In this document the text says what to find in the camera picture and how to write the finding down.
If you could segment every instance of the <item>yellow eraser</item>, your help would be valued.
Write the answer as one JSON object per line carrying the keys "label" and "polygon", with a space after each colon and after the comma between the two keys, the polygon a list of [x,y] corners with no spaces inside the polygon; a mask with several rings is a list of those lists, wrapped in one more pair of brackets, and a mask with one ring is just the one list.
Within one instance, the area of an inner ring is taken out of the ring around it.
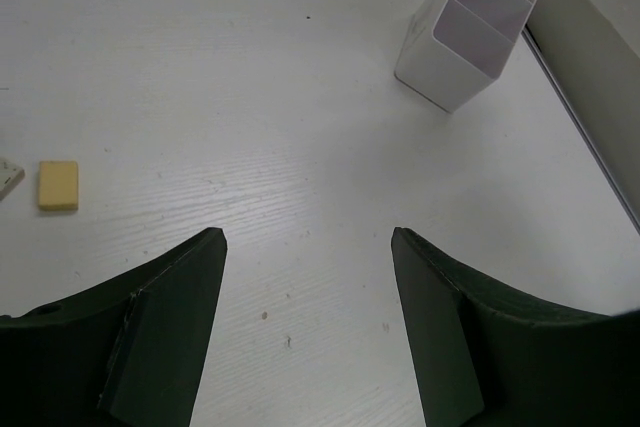
{"label": "yellow eraser", "polygon": [[78,163],[40,162],[40,210],[78,210]]}

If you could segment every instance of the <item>white wood grain surface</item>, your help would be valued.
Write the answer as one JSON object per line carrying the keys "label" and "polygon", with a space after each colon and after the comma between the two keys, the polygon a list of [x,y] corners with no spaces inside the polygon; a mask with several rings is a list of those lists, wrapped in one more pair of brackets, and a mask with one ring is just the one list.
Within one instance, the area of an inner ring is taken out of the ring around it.
{"label": "white wood grain surface", "polygon": [[[192,425],[404,427],[394,226],[549,300],[637,306],[637,234],[522,42],[455,116],[394,80],[421,1],[1,0],[0,154],[27,179],[0,204],[0,311],[219,226]],[[48,159],[79,162],[76,214],[38,213]]]}

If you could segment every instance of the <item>white pen holder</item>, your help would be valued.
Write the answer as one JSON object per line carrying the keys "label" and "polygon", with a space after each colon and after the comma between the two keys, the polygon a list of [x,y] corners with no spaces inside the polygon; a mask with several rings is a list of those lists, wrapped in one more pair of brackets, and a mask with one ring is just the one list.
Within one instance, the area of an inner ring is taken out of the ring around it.
{"label": "white pen holder", "polygon": [[447,112],[494,82],[536,0],[426,0],[395,75]]}

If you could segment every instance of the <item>white table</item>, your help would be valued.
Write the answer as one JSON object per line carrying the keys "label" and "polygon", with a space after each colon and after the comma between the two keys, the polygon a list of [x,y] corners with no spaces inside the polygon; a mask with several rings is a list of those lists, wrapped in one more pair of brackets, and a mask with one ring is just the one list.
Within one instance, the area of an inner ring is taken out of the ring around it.
{"label": "white table", "polygon": [[[421,1],[2,0],[0,154],[27,179],[0,204],[0,311],[219,226],[192,425],[404,427],[394,226],[545,299],[636,307],[637,234],[523,42],[454,116],[394,80]],[[76,214],[38,213],[43,159],[79,162]]]}

